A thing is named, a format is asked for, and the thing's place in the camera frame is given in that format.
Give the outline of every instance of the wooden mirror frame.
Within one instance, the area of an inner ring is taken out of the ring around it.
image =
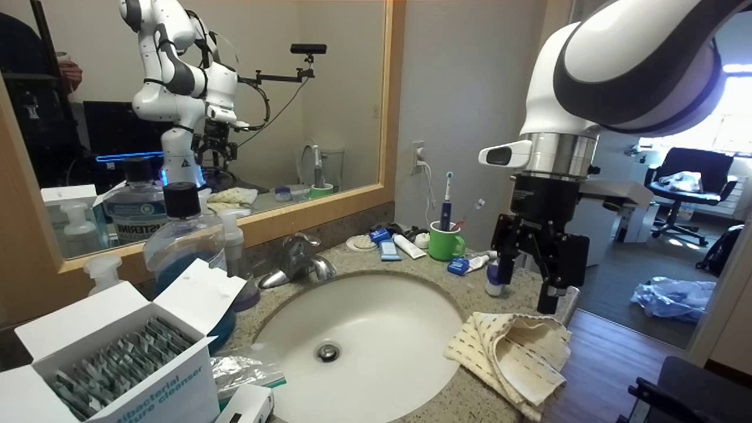
[[[261,244],[308,231],[381,204],[394,203],[394,146],[400,119],[400,70],[405,38],[405,0],[385,2],[378,183],[239,221],[246,244]],[[89,255],[64,258],[55,239],[40,187],[26,154],[5,82],[0,77],[0,328],[45,314],[82,299],[92,281],[82,265]],[[120,277],[146,281],[144,242],[109,250],[123,258]]]

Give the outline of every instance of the towel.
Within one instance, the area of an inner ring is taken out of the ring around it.
[[[563,385],[569,338],[569,328],[555,317],[472,312],[451,338],[447,358],[472,372],[528,420],[540,420],[546,400]]]

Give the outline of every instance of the white sink basin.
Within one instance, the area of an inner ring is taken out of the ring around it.
[[[345,274],[282,305],[257,342],[279,352],[288,423],[394,420],[433,400],[458,364],[445,348],[458,311],[427,281],[396,272]]]

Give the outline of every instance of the faucet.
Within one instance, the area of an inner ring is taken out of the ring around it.
[[[288,284],[293,279],[301,279],[301,274],[308,274],[311,281],[333,279],[332,264],[322,255],[314,255],[317,246],[320,239],[308,237],[302,232],[285,237],[277,258],[277,270],[261,277],[259,289]]]

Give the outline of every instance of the sink drain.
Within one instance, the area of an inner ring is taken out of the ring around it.
[[[324,364],[335,362],[339,359],[339,346],[333,342],[324,342],[314,351],[314,358],[320,358]]]

